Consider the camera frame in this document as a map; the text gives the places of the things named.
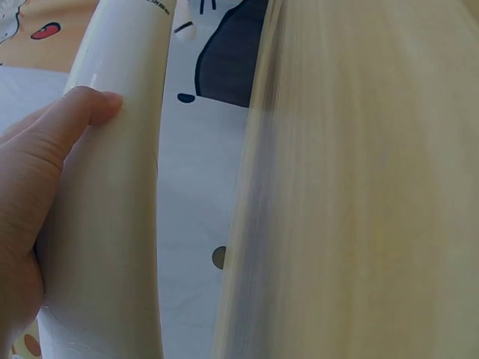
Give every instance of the white tube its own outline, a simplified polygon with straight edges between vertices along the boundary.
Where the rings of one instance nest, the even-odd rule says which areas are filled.
[[[37,253],[45,359],[161,358],[156,273],[159,122],[175,0],[102,0],[67,90],[124,95],[65,163]]]

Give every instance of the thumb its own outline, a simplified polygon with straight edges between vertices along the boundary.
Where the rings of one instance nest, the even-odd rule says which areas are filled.
[[[68,153],[89,124],[107,122],[121,104],[116,93],[74,88],[31,126],[0,145],[0,237],[7,229],[7,237],[31,250]]]
[[[63,162],[87,126],[105,123],[121,104],[122,98],[116,93],[74,88],[17,136],[18,150],[37,154],[47,150]]]

